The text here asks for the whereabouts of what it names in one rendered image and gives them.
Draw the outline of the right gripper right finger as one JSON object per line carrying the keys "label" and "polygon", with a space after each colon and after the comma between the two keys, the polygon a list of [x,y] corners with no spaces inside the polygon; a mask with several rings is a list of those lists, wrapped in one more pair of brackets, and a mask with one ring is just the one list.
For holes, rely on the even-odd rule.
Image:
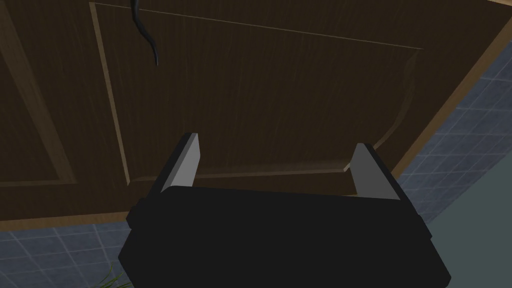
{"label": "right gripper right finger", "polygon": [[349,169],[359,197],[400,200],[400,186],[371,144],[356,145]]}

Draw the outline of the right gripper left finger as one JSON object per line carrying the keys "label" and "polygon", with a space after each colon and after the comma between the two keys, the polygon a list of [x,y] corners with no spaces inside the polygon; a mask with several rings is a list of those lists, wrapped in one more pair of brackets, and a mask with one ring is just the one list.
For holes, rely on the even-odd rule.
{"label": "right gripper left finger", "polygon": [[194,183],[199,161],[198,134],[184,134],[154,181],[149,195],[158,195],[171,186],[191,187]]}

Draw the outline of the brown cupboard door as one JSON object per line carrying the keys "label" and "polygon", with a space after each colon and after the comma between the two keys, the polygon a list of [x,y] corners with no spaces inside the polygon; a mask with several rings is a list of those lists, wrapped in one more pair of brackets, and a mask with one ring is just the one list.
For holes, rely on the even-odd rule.
{"label": "brown cupboard door", "polygon": [[154,179],[185,132],[202,181],[342,173],[382,144],[412,99],[419,44],[391,12],[415,0],[130,0],[94,4],[132,182]]}

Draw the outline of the green plant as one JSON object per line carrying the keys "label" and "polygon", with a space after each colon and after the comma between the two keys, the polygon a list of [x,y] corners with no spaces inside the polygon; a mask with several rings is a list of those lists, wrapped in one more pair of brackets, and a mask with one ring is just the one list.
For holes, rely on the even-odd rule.
{"label": "green plant", "polygon": [[134,285],[120,265],[111,262],[108,273],[90,288],[134,288]]}

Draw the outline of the dark brown wooden cupboard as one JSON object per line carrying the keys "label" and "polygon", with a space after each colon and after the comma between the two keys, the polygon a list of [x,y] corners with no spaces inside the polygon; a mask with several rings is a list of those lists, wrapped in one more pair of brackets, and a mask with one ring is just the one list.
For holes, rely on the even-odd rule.
{"label": "dark brown wooden cupboard", "polygon": [[[188,133],[154,179],[130,180],[96,2],[0,0],[0,230],[123,220]],[[415,0],[414,8],[389,15],[399,27],[394,39],[424,48],[415,59],[409,107],[389,139],[357,142],[372,144],[394,176],[512,39],[512,5]],[[212,181],[197,173],[194,184],[353,195],[347,165],[342,173],[304,170]]]}

